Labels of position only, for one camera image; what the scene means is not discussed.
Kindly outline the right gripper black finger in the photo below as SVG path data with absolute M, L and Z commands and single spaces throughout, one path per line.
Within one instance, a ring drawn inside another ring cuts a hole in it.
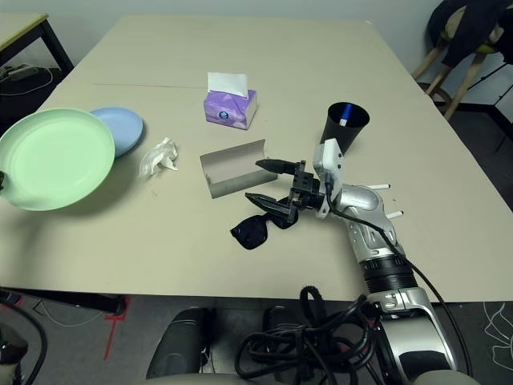
M 270 219 L 281 229 L 287 229 L 297 223 L 298 211 L 292 207 L 289 197 L 276 200 L 259 193 L 245 193 L 245 197 L 258 208 L 264 210 Z
M 276 174 L 294 175 L 297 170 L 298 163 L 277 159 L 263 159 L 258 160 L 256 162 L 256 166 L 263 168 L 265 171 Z

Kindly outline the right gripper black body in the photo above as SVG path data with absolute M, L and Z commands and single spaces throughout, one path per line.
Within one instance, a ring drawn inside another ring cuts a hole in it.
M 310 172 L 305 171 L 305 162 L 288 162 L 286 172 L 293 176 L 289 193 L 289 207 L 292 212 L 315 209 L 318 213 L 328 213 L 326 195 L 321 191 L 321 182 Z

